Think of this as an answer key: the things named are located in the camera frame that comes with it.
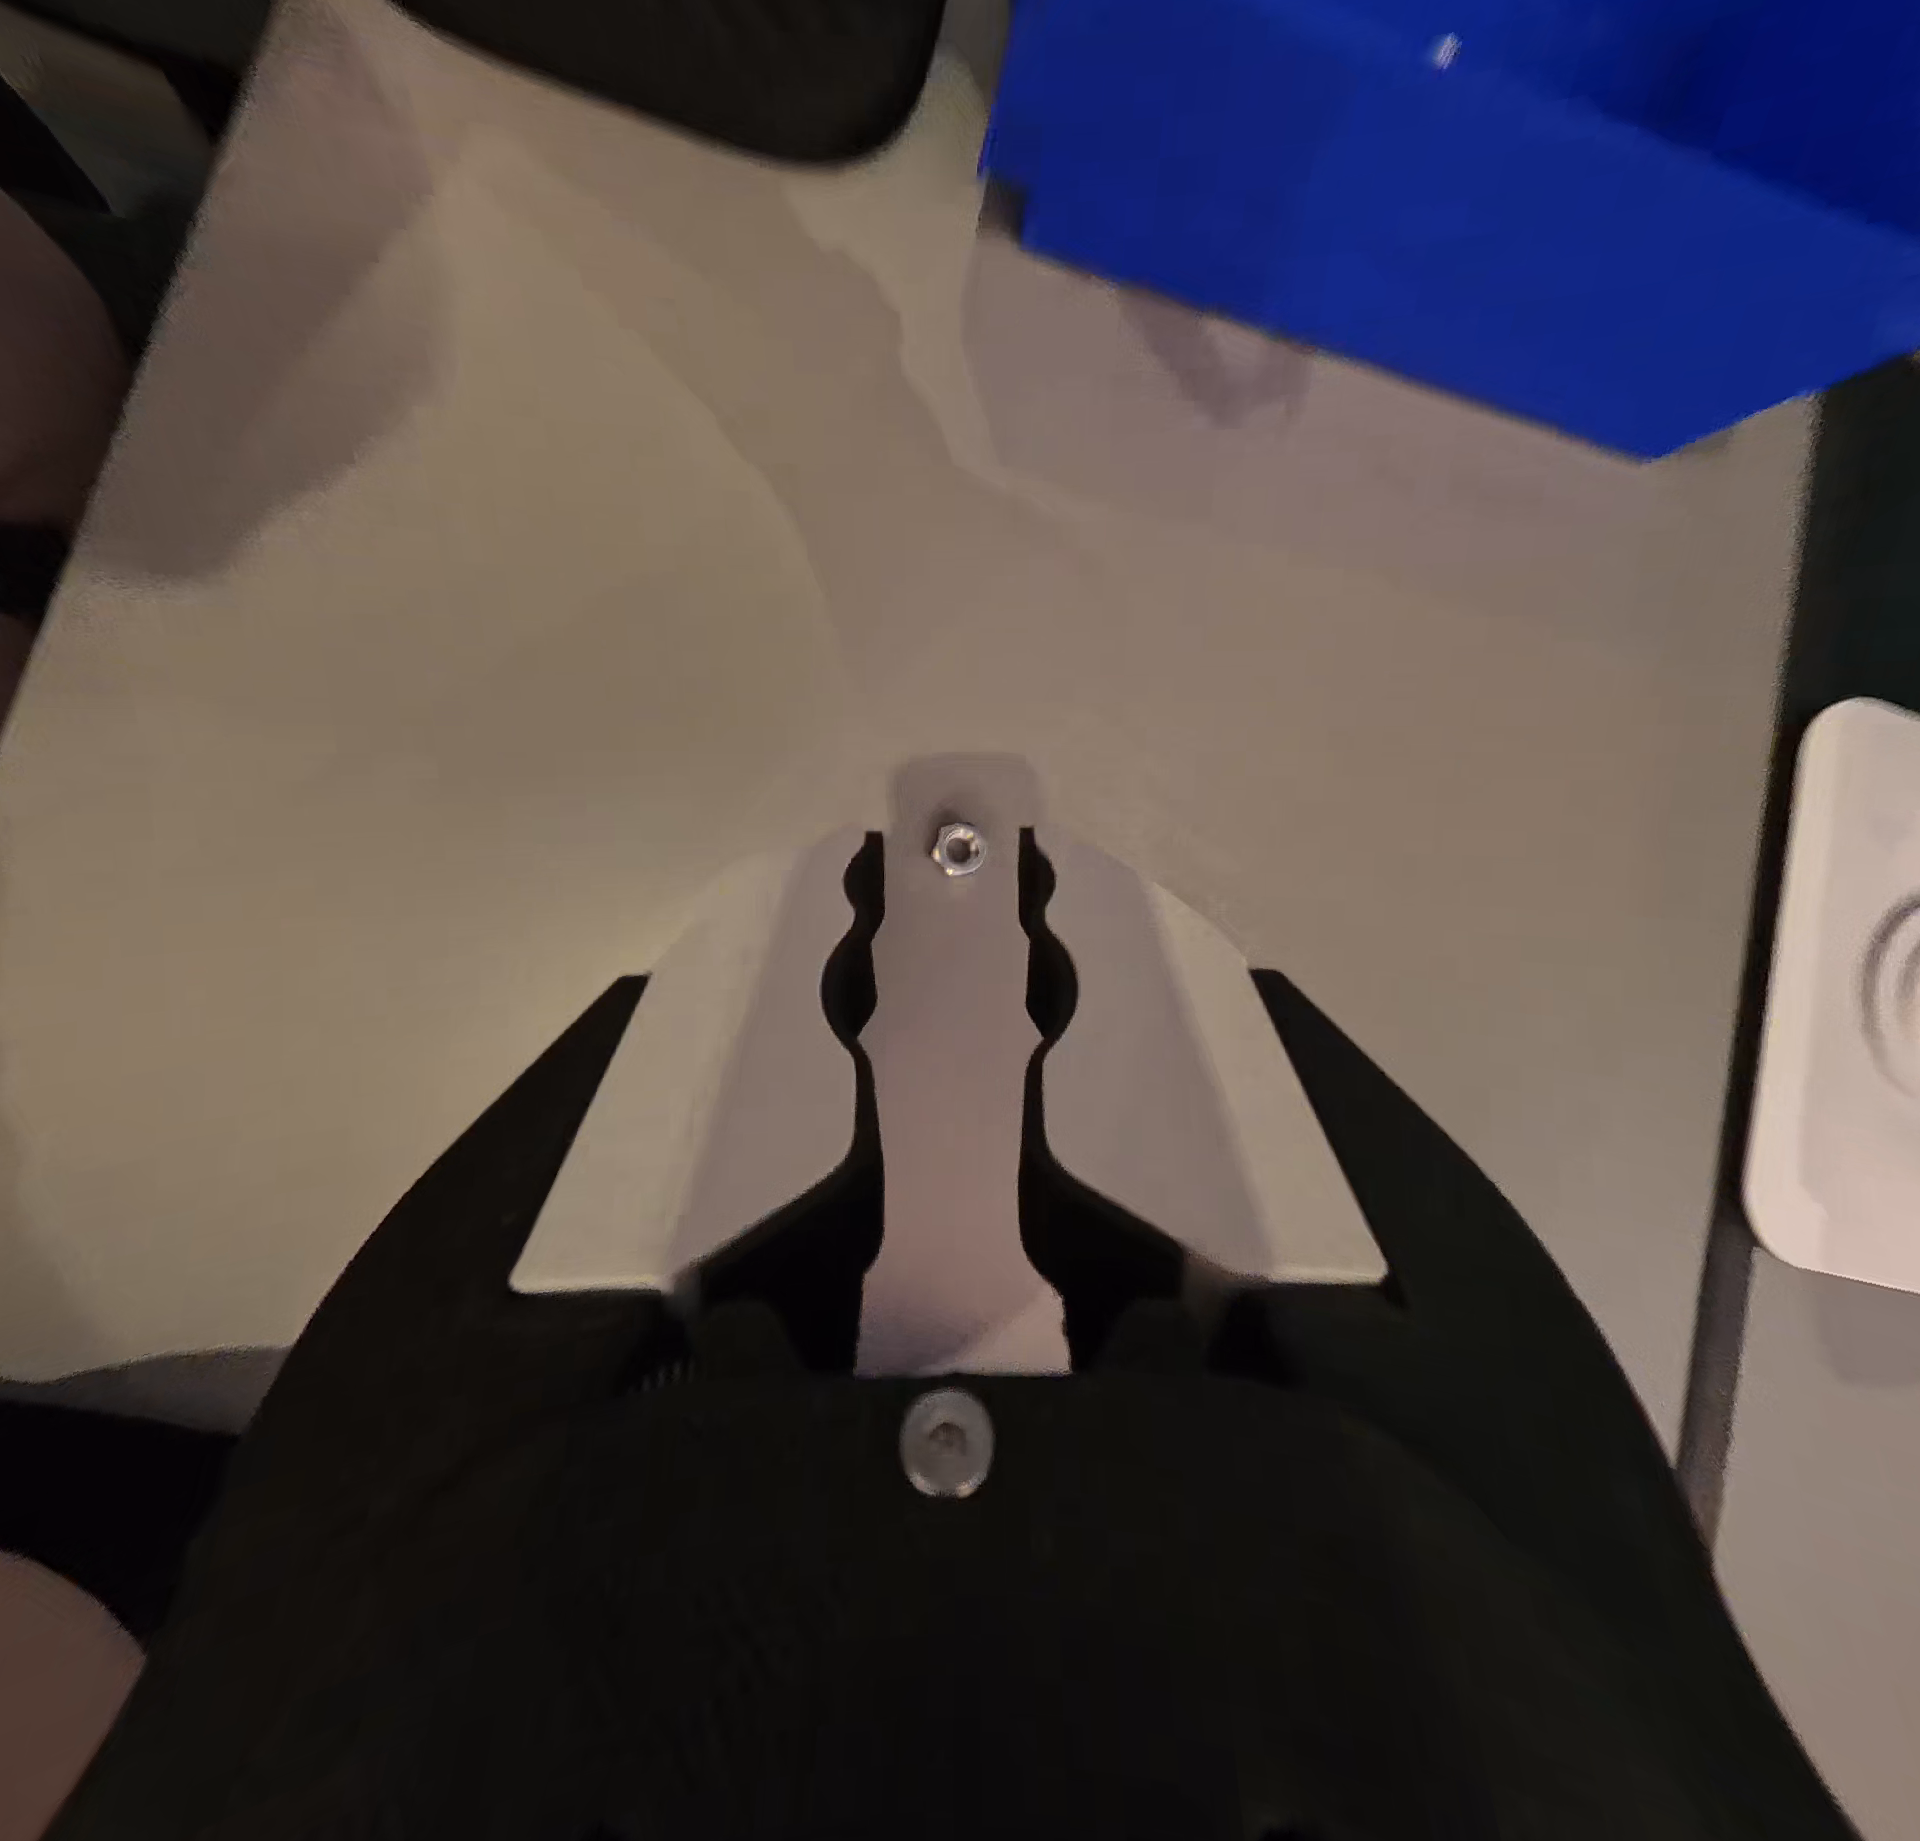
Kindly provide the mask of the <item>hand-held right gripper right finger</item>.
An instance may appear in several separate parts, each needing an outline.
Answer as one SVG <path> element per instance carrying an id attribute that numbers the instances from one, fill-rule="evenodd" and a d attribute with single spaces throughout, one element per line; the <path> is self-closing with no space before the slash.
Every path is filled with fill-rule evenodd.
<path id="1" fill-rule="evenodd" d="M 1120 858 L 1018 832 L 1018 1249 L 1088 1369 L 1138 1303 L 1209 1336 L 1270 1284 L 1384 1284 L 1384 1255 L 1240 946 Z"/>

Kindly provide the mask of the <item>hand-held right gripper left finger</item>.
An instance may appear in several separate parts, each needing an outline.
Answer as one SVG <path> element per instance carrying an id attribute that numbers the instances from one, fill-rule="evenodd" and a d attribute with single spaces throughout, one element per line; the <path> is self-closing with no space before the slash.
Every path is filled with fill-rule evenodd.
<path id="1" fill-rule="evenodd" d="M 808 1369 L 848 1376 L 884 1156 L 858 1029 L 881 832 L 722 869 L 645 972 L 513 1258 L 518 1295 L 764 1303 Z"/>

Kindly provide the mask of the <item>blue plastic bin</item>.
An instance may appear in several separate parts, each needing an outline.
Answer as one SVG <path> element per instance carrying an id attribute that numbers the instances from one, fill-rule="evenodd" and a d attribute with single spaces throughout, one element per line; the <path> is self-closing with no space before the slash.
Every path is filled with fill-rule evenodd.
<path id="1" fill-rule="evenodd" d="M 1913 3 L 1009 0 L 983 173 L 1054 260 L 1665 458 L 1913 351 Z"/>

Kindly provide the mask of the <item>white board stand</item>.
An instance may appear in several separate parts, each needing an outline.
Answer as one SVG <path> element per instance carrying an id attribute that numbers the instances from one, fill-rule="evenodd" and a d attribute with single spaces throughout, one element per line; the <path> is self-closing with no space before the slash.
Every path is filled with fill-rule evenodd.
<path id="1" fill-rule="evenodd" d="M 1920 1292 L 1920 718 L 1825 702 L 1791 756 L 1744 1137 L 1766 1255 Z"/>

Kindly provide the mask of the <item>person's bare leg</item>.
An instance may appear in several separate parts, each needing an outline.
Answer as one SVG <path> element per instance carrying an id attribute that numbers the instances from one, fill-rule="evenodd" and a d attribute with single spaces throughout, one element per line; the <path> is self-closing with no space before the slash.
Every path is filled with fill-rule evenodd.
<path id="1" fill-rule="evenodd" d="M 140 1646 L 77 1585 L 0 1558 L 0 1834 L 39 1841 L 140 1670 Z"/>

